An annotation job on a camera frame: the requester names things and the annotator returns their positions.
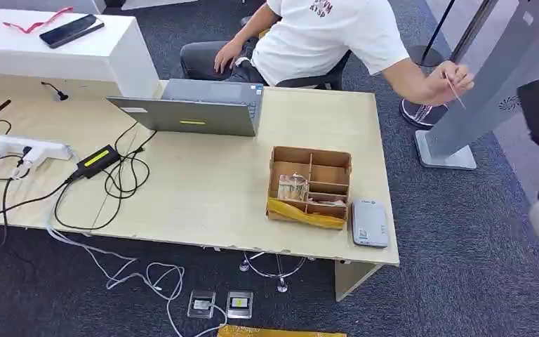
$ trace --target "black smartphone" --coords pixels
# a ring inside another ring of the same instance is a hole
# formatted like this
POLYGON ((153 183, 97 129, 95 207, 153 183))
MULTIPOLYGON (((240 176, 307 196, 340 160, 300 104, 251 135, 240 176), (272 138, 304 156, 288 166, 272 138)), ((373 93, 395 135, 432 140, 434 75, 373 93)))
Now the black smartphone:
POLYGON ((104 27, 104 23, 90 14, 42 33, 40 34, 40 39, 46 42, 49 47, 57 48, 102 27, 104 27))

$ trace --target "light wood tabletop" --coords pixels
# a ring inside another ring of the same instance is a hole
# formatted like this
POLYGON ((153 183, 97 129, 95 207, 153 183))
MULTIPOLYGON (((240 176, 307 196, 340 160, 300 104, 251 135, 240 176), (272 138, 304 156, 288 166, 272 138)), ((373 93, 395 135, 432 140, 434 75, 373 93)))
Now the light wood tabletop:
MULTIPOLYGON (((16 81, 29 79, 0 77, 0 102, 7 98, 13 101, 0 118, 13 124, 12 135, 60 140, 83 158, 112 144, 133 123, 103 100, 105 95, 117 94, 114 86, 62 82, 59 85, 72 98, 57 102, 39 84, 21 88, 16 81)), ((150 133, 137 125, 123 139, 122 147, 134 148, 150 133)), ((123 202, 110 225, 91 234, 336 260, 338 300, 381 265, 399 264, 373 94, 266 88, 256 138, 158 132, 138 157, 151 169, 149 180, 123 202), (351 199, 372 199, 385 206, 389 246, 356 246, 349 228, 326 230, 268 220, 265 202, 274 146, 349 152, 351 199)), ((11 164, 7 165, 0 165, 1 174, 11 169, 11 164)), ((50 192, 74 167, 72 161, 48 159, 27 178, 12 184, 8 204, 50 192)), ((75 183, 61 216, 82 227, 108 219, 116 200, 106 198, 104 178, 98 175, 75 183)), ((9 221, 23 227, 44 227, 44 211, 51 202, 20 207, 11 212, 9 221)))

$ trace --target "desk leg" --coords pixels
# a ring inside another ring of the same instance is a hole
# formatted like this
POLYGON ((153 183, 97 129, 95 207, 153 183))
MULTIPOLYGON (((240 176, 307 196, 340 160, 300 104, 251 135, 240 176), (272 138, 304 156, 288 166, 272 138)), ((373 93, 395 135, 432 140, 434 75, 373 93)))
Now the desk leg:
POLYGON ((335 300, 340 302, 353 290, 358 288, 371 275, 375 274, 382 265, 373 263, 352 262, 344 264, 335 262, 335 300))

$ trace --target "printed text on t-shirt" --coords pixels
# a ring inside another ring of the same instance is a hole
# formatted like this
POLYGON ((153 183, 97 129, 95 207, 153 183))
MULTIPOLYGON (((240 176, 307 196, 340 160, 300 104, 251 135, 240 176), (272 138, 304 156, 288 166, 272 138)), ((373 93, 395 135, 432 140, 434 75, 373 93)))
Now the printed text on t-shirt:
POLYGON ((314 4, 309 9, 317 13, 320 18, 323 18, 326 14, 331 13, 332 7, 333 5, 328 0, 314 0, 314 4))

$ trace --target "gray laptop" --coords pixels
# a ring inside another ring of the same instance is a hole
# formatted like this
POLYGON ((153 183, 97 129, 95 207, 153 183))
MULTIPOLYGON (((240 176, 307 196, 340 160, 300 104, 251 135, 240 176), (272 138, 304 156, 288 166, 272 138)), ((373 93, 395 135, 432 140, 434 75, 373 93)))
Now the gray laptop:
POLYGON ((150 130, 255 137, 263 85, 171 79, 162 99, 106 97, 150 130))

